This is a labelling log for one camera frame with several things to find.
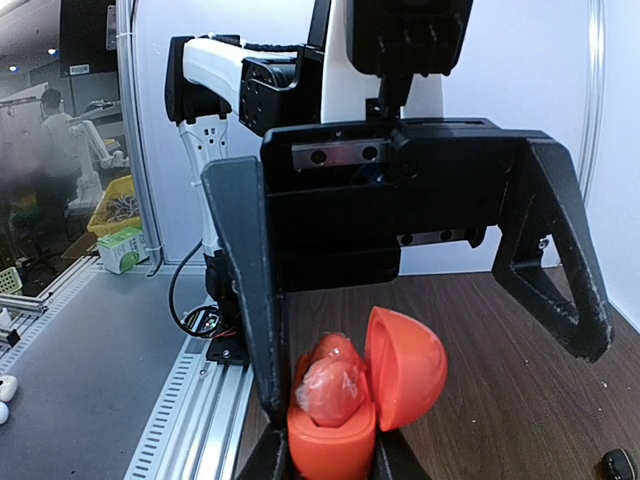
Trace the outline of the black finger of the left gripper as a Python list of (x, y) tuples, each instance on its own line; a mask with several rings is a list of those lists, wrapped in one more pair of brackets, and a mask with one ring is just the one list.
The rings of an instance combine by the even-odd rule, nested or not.
[[(613, 342), (605, 282), (578, 179), (566, 147), (528, 137), (516, 150), (492, 273), (572, 356), (598, 361)], [(571, 292), (564, 297), (542, 267), (551, 239)]]

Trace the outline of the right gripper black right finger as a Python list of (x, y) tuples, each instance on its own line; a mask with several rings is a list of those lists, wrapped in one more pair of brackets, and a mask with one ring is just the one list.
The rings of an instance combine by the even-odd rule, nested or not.
[(377, 433), (372, 478), (375, 480), (431, 480), (403, 433), (398, 429)]

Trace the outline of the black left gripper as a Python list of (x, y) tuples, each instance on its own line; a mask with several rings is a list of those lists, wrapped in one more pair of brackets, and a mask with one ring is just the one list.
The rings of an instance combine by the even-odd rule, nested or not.
[(273, 129), (262, 163), (244, 156), (204, 167), (271, 425), (285, 426), (285, 330), (267, 203), (284, 290), (387, 282), (398, 275), (402, 248), (420, 236), (481, 245), (498, 221), (514, 155), (514, 139), (480, 121), (355, 123)]

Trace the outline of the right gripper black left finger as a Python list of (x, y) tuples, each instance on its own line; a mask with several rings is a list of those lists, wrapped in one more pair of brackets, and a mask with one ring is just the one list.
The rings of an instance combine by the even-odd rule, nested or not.
[(266, 427), (237, 480), (290, 480), (293, 462), (286, 429)]

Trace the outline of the red round charging case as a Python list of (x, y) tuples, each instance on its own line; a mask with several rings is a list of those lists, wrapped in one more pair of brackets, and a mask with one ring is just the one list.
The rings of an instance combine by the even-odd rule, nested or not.
[(298, 359), (287, 413), (293, 463), (304, 479), (366, 479), (372, 470), (377, 433), (415, 422), (442, 394), (448, 374), (446, 349), (419, 321), (374, 307), (365, 352), (358, 353), (365, 400), (338, 428), (317, 426), (297, 404), (295, 390), (312, 363), (312, 350)]

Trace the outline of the orange earbud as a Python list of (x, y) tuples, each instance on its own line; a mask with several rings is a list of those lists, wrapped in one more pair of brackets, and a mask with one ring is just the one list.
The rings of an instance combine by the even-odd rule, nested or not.
[(311, 363), (295, 390), (298, 406), (319, 427), (338, 428), (365, 400), (360, 365), (341, 356)]
[(316, 343), (311, 353), (311, 361), (339, 357), (344, 361), (360, 365), (362, 359), (351, 340), (341, 332), (327, 333)]

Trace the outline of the black charging case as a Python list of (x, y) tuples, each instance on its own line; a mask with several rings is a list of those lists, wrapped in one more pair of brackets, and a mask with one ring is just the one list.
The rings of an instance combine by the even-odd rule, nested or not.
[(600, 462), (603, 476), (607, 480), (638, 480), (639, 468), (633, 457), (624, 448), (605, 453)]

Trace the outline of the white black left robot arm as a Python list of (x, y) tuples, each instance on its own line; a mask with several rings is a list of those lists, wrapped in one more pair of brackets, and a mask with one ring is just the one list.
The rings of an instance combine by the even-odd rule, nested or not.
[(613, 326), (569, 152), (485, 119), (404, 119), (415, 77), (447, 75), (461, 26), (349, 31), (356, 81), (331, 86), (327, 44), (175, 37), (165, 105), (202, 183), (206, 286), (241, 332), (261, 404), (282, 424), (290, 393), (285, 295), (384, 283), (402, 248), (495, 226), (496, 281), (572, 356), (594, 362)]

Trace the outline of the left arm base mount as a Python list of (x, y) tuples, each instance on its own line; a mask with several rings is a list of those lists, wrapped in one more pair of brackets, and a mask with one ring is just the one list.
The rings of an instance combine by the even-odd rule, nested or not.
[(250, 363), (244, 331), (223, 319), (214, 305), (205, 305), (186, 313), (180, 320), (192, 337), (208, 342), (206, 359), (227, 366), (246, 367)]

